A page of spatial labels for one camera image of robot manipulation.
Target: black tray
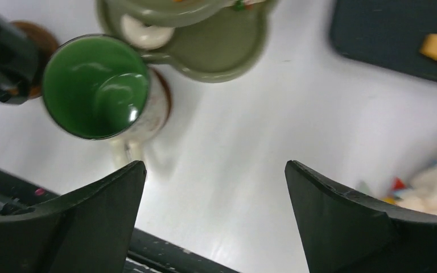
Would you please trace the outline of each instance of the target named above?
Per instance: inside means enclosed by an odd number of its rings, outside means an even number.
[[[437,82],[437,62],[419,53],[437,33],[437,1],[337,0],[329,38],[340,55]]]

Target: red toy part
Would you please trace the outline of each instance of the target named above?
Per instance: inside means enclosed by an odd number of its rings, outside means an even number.
[[[406,186],[401,179],[396,177],[394,179],[393,190],[397,191],[399,189],[406,189]]]

